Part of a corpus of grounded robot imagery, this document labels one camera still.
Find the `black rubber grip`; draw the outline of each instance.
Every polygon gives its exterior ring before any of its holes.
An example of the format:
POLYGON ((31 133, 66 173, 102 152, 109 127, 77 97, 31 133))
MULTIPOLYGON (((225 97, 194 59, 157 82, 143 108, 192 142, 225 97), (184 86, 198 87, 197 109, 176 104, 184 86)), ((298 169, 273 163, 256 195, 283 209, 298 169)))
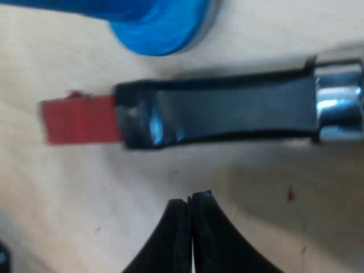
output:
POLYGON ((313 69, 138 81, 115 87, 129 148, 226 138, 312 135, 317 130, 313 69))

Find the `red tip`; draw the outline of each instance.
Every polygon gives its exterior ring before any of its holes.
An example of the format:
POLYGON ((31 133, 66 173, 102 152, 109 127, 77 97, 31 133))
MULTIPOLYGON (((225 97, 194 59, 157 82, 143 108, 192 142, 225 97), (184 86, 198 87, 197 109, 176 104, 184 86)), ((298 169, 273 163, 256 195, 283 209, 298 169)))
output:
POLYGON ((50 144, 120 142, 114 96, 89 96, 73 92, 63 100, 40 106, 50 144))

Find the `black plastic object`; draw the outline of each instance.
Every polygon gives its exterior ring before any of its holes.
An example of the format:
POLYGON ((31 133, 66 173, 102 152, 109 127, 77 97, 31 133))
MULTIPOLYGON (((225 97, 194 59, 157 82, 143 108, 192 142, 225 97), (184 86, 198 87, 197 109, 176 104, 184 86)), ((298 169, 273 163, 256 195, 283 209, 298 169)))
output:
POLYGON ((124 273, 191 273, 191 249, 187 203, 171 200, 152 236, 124 273))
POLYGON ((281 272, 240 235, 211 192, 195 193, 188 204, 196 273, 281 272))
POLYGON ((0 243, 0 273, 10 273, 10 252, 5 245, 0 243))
POLYGON ((123 273, 279 273, 226 218, 211 191, 171 200, 151 238, 123 273))
POLYGON ((257 75, 119 84, 115 104, 129 148, 317 133, 311 64, 257 75))

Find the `blue object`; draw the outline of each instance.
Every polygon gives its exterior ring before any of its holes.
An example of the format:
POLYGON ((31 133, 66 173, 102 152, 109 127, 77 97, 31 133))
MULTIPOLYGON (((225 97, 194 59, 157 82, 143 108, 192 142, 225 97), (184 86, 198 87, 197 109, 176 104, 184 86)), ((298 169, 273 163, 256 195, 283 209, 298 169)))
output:
POLYGON ((130 50, 163 56, 189 46, 216 0, 0 0, 106 19, 130 50))

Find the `wooden table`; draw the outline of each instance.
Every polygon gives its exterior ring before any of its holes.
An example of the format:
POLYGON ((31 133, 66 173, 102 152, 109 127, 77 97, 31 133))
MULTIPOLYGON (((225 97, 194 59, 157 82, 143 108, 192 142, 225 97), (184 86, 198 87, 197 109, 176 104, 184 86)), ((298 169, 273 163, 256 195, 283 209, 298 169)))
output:
POLYGON ((359 0, 226 0, 197 47, 157 58, 125 50, 101 20, 0 6, 0 238, 14 272, 121 272, 167 200, 207 189, 285 272, 362 272, 364 146, 50 147, 37 106, 70 89, 106 94, 118 82, 357 42, 363 8, 359 0))

